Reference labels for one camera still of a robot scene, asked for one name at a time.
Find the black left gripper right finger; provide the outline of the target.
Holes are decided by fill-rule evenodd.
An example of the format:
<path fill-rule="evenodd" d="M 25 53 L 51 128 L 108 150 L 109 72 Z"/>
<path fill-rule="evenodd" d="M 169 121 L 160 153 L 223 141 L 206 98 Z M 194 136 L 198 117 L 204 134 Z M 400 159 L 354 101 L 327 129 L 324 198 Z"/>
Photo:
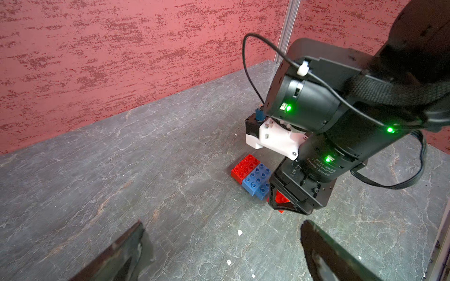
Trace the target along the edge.
<path fill-rule="evenodd" d="M 301 244 L 315 281 L 380 280 L 311 220 L 302 223 Z"/>

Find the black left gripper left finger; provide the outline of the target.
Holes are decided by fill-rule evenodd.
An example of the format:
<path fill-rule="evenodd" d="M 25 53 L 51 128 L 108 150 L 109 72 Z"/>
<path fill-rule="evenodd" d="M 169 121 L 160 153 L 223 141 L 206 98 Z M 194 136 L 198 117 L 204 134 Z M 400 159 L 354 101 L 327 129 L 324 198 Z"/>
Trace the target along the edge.
<path fill-rule="evenodd" d="M 150 236 L 143 223 L 137 221 L 71 280 L 136 281 L 139 274 L 154 262 Z"/>

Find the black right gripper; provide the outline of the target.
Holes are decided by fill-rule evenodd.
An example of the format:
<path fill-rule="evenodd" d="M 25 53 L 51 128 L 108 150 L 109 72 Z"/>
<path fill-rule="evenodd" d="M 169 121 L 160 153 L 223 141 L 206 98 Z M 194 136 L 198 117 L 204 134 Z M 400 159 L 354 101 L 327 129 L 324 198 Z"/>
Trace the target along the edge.
<path fill-rule="evenodd" d="M 310 215 L 327 206 L 337 178 L 367 165 L 334 144 L 326 135 L 311 135 L 299 148 L 295 160 L 284 158 L 270 177 L 269 206 L 276 209 L 275 192 L 291 202 L 283 204 L 291 212 Z"/>

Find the red lego brick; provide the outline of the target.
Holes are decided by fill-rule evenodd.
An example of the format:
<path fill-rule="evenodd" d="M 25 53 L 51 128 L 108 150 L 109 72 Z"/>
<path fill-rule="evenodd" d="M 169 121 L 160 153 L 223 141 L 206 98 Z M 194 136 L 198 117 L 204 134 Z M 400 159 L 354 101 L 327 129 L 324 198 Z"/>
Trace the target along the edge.
<path fill-rule="evenodd" d="M 275 206 L 277 207 L 275 210 L 277 210 L 280 213 L 283 213 L 284 211 L 290 211 L 290 208 L 283 207 L 283 204 L 291 203 L 286 196 L 284 196 L 279 191 L 275 192 L 275 198 L 274 198 Z"/>
<path fill-rule="evenodd" d="M 253 155 L 247 155 L 241 162 L 232 168 L 231 176 L 240 185 L 244 179 L 260 164 L 260 161 Z"/>

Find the blue lego brick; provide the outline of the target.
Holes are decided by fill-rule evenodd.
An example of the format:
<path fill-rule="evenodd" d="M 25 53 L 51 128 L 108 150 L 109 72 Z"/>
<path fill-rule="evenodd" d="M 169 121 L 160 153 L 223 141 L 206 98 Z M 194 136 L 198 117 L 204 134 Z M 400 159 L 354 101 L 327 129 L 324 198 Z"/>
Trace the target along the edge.
<path fill-rule="evenodd" d="M 270 184 L 269 183 L 265 183 L 262 184 L 256 191 L 255 191 L 255 195 L 257 196 L 257 198 L 259 198 L 260 200 L 264 200 L 268 193 L 270 192 Z"/>
<path fill-rule="evenodd" d="M 255 196 L 255 191 L 262 184 L 269 183 L 271 174 L 271 169 L 261 163 L 244 179 L 241 185 L 251 196 Z"/>

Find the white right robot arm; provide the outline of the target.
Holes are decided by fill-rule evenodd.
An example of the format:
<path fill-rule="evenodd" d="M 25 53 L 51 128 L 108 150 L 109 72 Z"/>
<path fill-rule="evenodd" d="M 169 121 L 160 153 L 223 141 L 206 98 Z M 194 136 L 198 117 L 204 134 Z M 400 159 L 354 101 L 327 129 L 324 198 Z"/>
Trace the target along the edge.
<path fill-rule="evenodd" d="M 406 135 L 450 123 L 450 3 L 411 1 L 374 55 L 302 38 L 276 72 L 264 113 L 304 131 L 270 178 L 270 206 L 310 215 L 336 179 L 360 174 L 370 157 Z"/>

